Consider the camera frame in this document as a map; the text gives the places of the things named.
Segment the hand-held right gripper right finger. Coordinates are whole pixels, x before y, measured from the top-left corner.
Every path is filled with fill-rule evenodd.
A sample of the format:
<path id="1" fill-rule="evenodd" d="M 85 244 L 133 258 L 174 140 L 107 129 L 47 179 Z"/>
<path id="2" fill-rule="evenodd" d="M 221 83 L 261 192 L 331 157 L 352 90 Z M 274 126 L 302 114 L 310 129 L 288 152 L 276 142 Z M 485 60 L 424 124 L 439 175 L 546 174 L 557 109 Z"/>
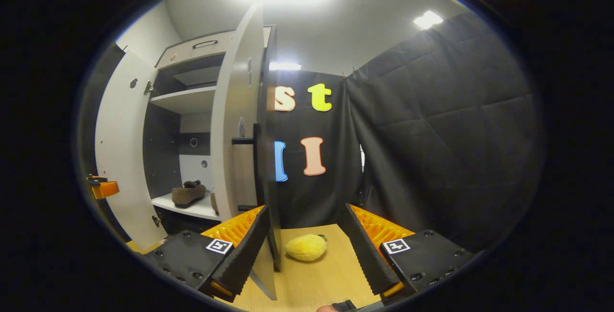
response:
<path id="1" fill-rule="evenodd" d="M 410 231 L 351 204 L 343 209 L 343 231 L 371 291 L 383 303 L 444 283 L 474 258 L 432 229 Z"/>

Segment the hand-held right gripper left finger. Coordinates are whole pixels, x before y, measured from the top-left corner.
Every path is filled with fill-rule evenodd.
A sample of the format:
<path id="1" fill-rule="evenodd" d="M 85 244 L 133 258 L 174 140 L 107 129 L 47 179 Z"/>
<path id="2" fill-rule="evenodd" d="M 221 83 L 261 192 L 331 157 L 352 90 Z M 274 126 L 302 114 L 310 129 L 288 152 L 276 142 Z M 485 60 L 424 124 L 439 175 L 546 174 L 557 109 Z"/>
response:
<path id="1" fill-rule="evenodd" d="M 269 209 L 261 205 L 208 231 L 169 236 L 144 257 L 193 290 L 233 302 L 243 291 L 270 227 Z"/>

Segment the grey cabinet door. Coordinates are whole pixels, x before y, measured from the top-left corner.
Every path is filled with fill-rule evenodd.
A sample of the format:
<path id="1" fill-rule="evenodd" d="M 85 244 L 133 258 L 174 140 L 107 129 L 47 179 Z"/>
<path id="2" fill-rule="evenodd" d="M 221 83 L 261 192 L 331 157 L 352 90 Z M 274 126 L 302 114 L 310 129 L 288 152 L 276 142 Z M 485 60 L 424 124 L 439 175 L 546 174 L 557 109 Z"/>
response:
<path id="1" fill-rule="evenodd" d="M 110 210 L 132 242 L 142 251 L 166 238 L 156 225 L 144 172 L 143 132 L 156 69 L 134 52 L 121 58 L 103 93 L 95 127 L 95 159 L 101 176 L 117 183 L 107 197 Z"/>
<path id="2" fill-rule="evenodd" d="M 218 76 L 211 122 L 213 187 L 223 221 L 238 214 L 238 194 L 246 183 L 256 192 L 253 153 L 256 137 L 264 24 L 261 4 L 244 14 L 230 39 Z M 253 145 L 232 145 L 233 137 L 254 137 Z M 271 300 L 276 300 L 273 257 L 268 236 L 248 277 Z"/>

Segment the grey shoe cabinet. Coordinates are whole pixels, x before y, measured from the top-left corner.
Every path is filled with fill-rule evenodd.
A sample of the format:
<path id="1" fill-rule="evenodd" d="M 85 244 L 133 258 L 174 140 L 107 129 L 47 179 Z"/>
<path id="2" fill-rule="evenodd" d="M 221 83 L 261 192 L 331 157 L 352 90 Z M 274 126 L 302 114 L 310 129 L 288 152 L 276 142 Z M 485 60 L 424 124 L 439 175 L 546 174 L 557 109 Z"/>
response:
<path id="1" fill-rule="evenodd" d="M 152 204 L 158 211 L 222 221 L 209 200 L 214 192 L 211 122 L 218 76 L 235 31 L 202 35 L 173 45 L 158 60 L 156 86 L 149 100 L 144 128 L 145 175 Z M 208 39 L 217 39 L 219 43 L 192 49 L 194 44 Z M 257 121 L 253 125 L 257 140 L 253 152 L 256 192 L 241 183 L 238 214 L 257 205 L 272 204 L 275 198 L 272 119 L 275 72 L 270 71 L 269 64 L 276 55 L 277 28 L 273 24 L 265 25 Z M 191 207 L 175 207 L 171 201 L 173 188 L 194 180 L 206 187 L 206 196 Z"/>

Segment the yellow plush toy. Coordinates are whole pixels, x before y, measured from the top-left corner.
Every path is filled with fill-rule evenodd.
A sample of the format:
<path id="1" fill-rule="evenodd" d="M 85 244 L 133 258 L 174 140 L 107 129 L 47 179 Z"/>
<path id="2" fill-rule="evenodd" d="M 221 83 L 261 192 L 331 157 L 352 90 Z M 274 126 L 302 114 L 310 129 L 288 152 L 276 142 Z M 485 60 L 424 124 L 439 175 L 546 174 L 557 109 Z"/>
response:
<path id="1" fill-rule="evenodd" d="M 284 249 L 293 259 L 312 262 L 324 255 L 328 249 L 328 238 L 324 235 L 302 235 L 290 240 Z"/>

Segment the small ceiling light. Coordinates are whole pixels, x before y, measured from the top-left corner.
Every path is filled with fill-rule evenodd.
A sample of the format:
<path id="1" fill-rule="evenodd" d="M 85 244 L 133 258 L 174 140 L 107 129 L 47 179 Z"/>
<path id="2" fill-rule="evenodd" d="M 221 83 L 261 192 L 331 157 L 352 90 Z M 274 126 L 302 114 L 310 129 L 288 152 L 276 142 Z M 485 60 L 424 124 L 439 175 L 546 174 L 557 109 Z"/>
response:
<path id="1" fill-rule="evenodd" d="M 434 25 L 438 25 L 443 22 L 443 18 L 431 10 L 426 11 L 423 15 L 417 17 L 413 21 L 414 25 L 416 25 L 420 30 L 428 30 Z"/>

